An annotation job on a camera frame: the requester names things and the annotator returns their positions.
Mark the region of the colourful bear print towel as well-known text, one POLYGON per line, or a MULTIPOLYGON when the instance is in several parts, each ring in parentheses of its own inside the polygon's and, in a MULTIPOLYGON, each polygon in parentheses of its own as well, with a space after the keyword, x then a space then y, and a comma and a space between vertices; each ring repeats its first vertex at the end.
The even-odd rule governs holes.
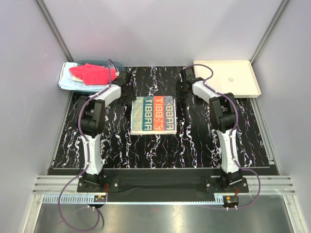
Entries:
POLYGON ((132 103, 130 133, 131 135, 177 133, 175 98, 137 97, 132 103))

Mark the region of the red towel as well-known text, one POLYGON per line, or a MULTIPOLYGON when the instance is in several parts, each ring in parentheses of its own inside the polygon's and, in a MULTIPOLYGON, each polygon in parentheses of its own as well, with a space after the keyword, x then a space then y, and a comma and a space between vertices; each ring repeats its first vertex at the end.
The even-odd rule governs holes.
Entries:
POLYGON ((101 67, 97 65, 84 64, 69 68, 70 73, 83 81, 86 85, 107 85, 110 80, 117 79, 114 68, 101 67))

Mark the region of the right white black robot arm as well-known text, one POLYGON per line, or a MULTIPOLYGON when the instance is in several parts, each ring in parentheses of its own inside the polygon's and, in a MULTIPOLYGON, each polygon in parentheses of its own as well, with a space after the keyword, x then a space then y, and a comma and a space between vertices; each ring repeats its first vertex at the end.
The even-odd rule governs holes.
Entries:
POLYGON ((209 121, 217 133, 221 148, 220 186, 225 192, 238 188, 243 176, 238 160, 236 128, 238 112, 232 93, 223 94, 207 84, 207 79, 195 77, 194 68, 186 67, 180 71, 181 80, 176 83, 176 97, 185 100, 193 94, 209 105, 209 121))

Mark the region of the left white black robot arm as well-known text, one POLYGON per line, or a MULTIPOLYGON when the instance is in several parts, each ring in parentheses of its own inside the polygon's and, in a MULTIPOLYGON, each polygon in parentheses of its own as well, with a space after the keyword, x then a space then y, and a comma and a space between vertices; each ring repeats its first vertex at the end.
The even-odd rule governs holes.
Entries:
POLYGON ((79 188, 90 188, 94 192, 100 192, 105 187, 100 149, 101 134, 105 127, 105 111, 115 100, 136 100, 133 85, 130 84, 131 78, 129 72, 120 71, 117 78, 109 81, 104 90, 78 99, 75 123, 83 142, 85 158, 83 171, 78 175, 79 188))

